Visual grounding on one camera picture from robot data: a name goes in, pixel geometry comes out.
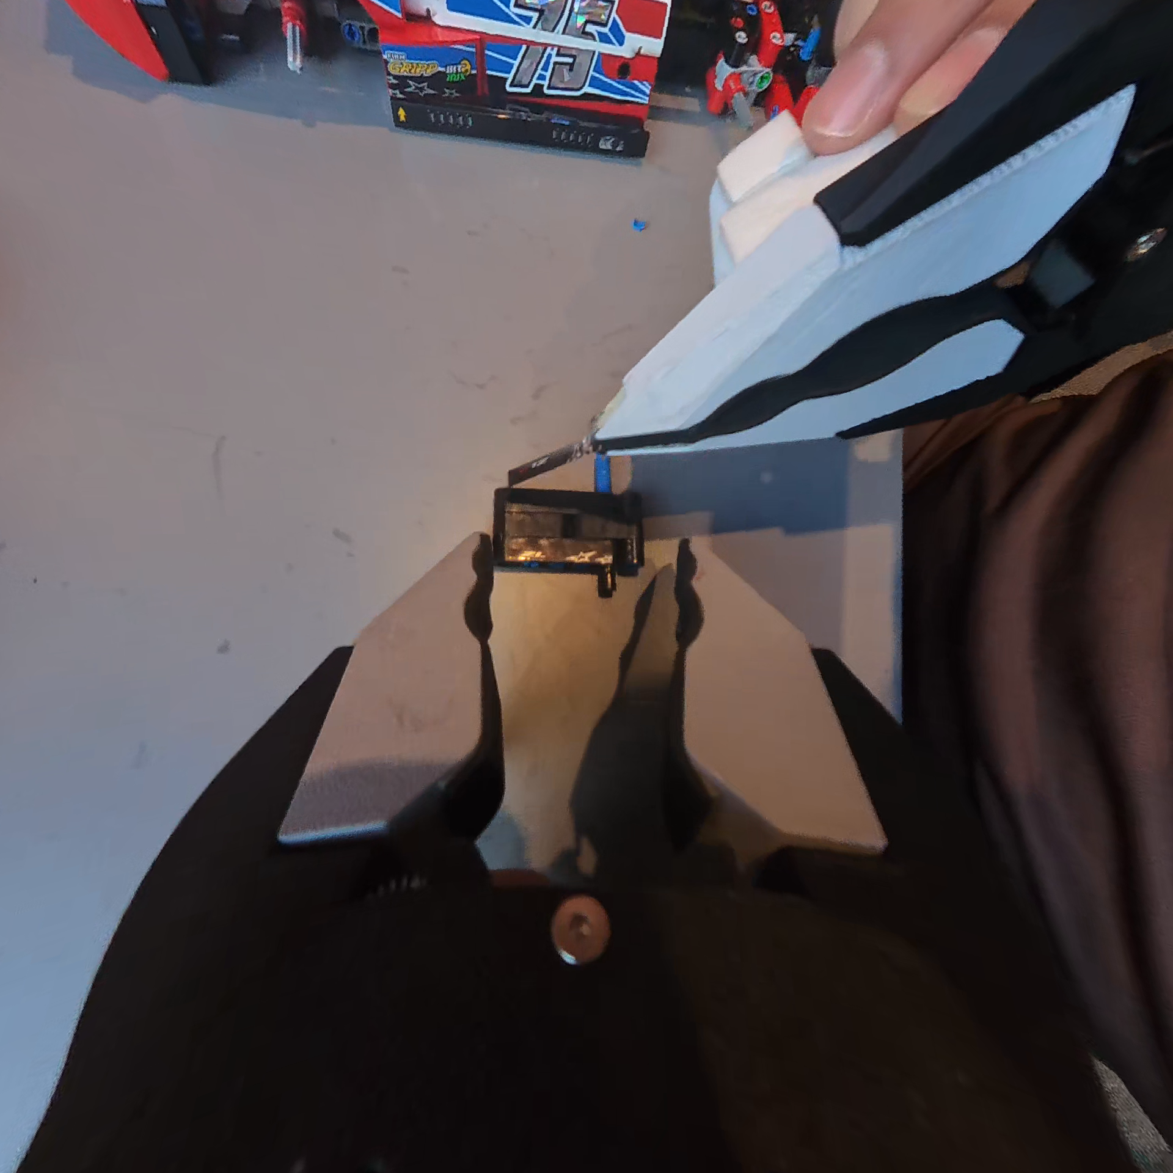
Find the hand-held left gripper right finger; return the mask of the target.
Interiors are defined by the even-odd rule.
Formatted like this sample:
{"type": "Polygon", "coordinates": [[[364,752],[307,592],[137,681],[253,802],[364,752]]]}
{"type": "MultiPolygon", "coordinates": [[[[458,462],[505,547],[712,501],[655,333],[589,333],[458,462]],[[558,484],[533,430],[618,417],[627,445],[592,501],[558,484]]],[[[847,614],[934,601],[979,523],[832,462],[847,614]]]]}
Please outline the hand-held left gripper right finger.
{"type": "Polygon", "coordinates": [[[783,847],[880,857],[888,840],[810,642],[706,537],[677,547],[685,762],[699,837],[745,875],[783,847]]]}

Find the black star sticker strip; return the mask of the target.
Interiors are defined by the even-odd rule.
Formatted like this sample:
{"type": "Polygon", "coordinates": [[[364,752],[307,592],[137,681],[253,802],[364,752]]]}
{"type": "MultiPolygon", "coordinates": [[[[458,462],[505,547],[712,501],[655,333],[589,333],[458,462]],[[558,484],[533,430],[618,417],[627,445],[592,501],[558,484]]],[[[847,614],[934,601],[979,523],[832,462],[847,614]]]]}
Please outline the black star sticker strip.
{"type": "Polygon", "coordinates": [[[606,537],[535,537],[522,534],[505,538],[503,557],[508,564],[528,566],[607,566],[614,564],[614,541],[606,537]]]}

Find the black brick beam blue pins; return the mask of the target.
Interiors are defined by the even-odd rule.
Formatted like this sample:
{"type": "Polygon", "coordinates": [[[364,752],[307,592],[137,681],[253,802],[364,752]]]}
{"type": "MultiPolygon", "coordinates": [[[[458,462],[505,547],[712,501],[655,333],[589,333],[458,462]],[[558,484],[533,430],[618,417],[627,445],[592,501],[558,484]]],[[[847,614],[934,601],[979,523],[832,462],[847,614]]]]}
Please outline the black brick beam blue pins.
{"type": "Polygon", "coordinates": [[[589,490],[533,488],[530,480],[493,491],[493,568],[556,576],[590,576],[602,597],[611,596],[618,579],[635,578],[645,565],[641,495],[611,485],[609,457],[593,459],[589,490]],[[504,559],[504,541],[514,536],[611,538],[614,564],[603,566],[516,565],[504,559]]]}

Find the grey desk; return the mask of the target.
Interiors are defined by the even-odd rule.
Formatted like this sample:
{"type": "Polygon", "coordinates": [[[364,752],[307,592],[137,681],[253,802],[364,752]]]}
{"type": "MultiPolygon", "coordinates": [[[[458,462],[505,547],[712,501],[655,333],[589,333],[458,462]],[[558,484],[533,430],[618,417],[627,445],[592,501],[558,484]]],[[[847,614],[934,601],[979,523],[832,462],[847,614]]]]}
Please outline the grey desk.
{"type": "Polygon", "coordinates": [[[733,125],[389,127],[378,59],[144,76],[3,2],[3,1170],[219,767],[711,282],[733,125]],[[631,230],[645,217],[644,233],[631,230]]]}

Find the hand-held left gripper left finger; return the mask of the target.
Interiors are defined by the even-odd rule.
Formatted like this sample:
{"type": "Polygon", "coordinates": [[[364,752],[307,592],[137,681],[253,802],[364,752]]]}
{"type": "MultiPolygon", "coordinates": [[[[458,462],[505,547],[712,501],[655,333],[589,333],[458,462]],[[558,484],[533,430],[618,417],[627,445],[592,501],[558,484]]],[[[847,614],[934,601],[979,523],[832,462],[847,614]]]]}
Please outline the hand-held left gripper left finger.
{"type": "Polygon", "coordinates": [[[491,540],[475,531],[360,631],[282,847],[366,843],[380,875],[489,872],[477,839],[504,800],[493,586],[491,540]]]}

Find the red toy brick race car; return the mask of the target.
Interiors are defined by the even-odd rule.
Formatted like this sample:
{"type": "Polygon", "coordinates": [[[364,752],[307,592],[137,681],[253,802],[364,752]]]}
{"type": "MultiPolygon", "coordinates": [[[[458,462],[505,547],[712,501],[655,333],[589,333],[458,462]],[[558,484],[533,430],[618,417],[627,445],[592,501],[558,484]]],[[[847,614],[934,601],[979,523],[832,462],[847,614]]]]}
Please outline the red toy brick race car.
{"type": "Polygon", "coordinates": [[[208,86],[283,47],[300,76],[378,59],[403,131],[641,159],[655,107],[801,120],[832,65],[832,1],[70,1],[142,75],[208,86]]]}

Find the person's right hand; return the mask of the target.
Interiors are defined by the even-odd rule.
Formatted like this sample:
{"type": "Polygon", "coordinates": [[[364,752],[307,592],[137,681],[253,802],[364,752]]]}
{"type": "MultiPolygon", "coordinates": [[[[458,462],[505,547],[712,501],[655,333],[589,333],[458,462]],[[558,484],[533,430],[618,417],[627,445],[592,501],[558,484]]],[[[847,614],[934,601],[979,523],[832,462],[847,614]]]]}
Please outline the person's right hand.
{"type": "Polygon", "coordinates": [[[1030,1],[843,1],[829,76],[803,114],[814,154],[836,154],[949,104],[1030,1]]]}

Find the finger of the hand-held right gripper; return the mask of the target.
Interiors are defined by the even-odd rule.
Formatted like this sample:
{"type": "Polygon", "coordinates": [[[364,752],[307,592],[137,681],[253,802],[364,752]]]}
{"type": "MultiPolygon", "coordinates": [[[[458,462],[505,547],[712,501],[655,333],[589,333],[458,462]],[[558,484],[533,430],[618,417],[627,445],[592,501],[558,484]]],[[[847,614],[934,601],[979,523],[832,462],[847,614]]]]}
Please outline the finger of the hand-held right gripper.
{"type": "Polygon", "coordinates": [[[680,428],[609,421],[596,448],[699,452],[881,430],[881,420],[1002,374],[1023,340],[1001,316],[952,332],[912,356],[894,329],[859,329],[799,371],[758,379],[680,428]]]}
{"type": "Polygon", "coordinates": [[[852,168],[808,159],[733,201],[715,182],[713,287],[624,374],[590,439],[609,421],[680,428],[859,329],[894,329],[916,356],[1004,318],[1021,349],[1029,319],[1000,280],[1103,178],[1134,94],[1127,85],[866,244],[845,242],[817,198],[884,160],[889,132],[850,150],[852,168]]]}

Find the small black sticker strip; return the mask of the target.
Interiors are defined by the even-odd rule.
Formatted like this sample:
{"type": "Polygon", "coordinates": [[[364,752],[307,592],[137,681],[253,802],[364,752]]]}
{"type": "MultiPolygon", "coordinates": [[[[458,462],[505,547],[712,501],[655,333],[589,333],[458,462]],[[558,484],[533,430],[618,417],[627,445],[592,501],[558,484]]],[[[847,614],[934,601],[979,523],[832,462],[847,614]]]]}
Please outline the small black sticker strip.
{"type": "Polygon", "coordinates": [[[529,481],[540,474],[546,474],[554,469],[564,467],[578,462],[579,459],[593,459],[597,452],[596,445],[590,437],[579,441],[565,444],[537,457],[519,463],[507,473],[507,487],[514,488],[525,481],[529,481]]]}

